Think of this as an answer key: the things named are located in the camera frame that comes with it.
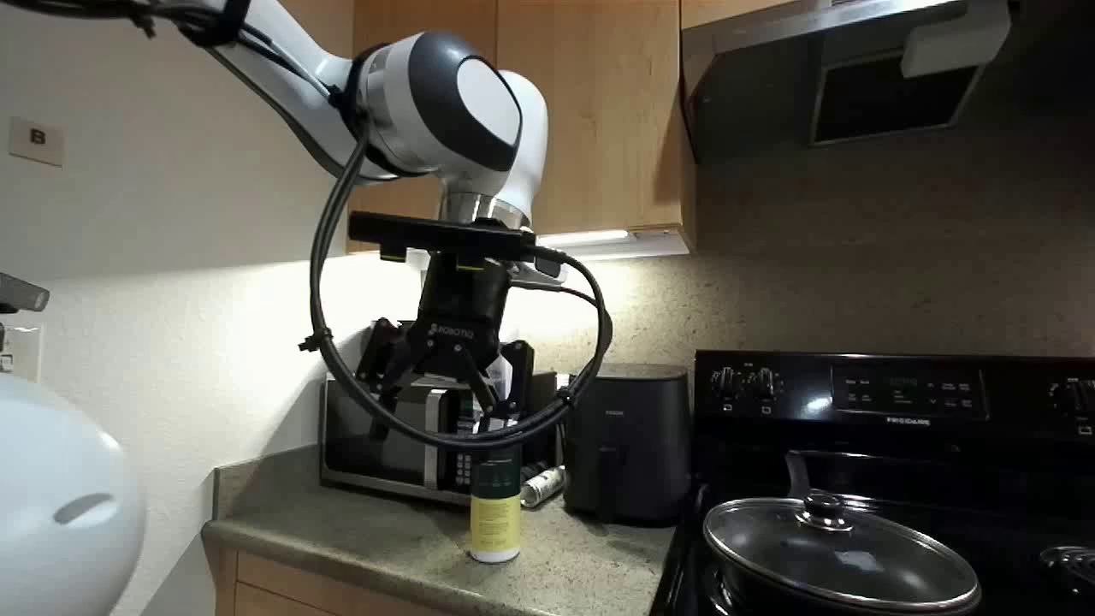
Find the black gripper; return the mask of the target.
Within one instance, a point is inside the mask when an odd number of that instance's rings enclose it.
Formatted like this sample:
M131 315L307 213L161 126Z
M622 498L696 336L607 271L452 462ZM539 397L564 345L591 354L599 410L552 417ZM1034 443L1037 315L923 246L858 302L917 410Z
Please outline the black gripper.
M528 410L533 348L501 345L510 274L494 262L433 257L422 288L414 340L433 372L474 369L469 380L471 426L510 428ZM392 409L414 380L412 325L376 320L358 343L355 380Z

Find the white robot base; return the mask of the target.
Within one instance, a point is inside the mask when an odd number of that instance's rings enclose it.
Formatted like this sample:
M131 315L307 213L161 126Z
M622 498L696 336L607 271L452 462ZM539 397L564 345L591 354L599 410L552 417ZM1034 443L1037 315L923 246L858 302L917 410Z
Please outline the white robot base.
M108 616L140 549L142 490L120 443L0 377L0 616Z

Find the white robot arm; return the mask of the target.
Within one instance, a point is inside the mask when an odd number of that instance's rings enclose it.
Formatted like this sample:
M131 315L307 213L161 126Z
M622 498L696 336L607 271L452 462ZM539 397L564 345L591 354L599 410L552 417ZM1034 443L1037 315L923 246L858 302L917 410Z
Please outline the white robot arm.
M327 171L361 182L432 174L441 218L528 234L546 159L546 102L449 32L414 32L355 59L323 47L282 0L8 0L71 17L161 20L258 92Z

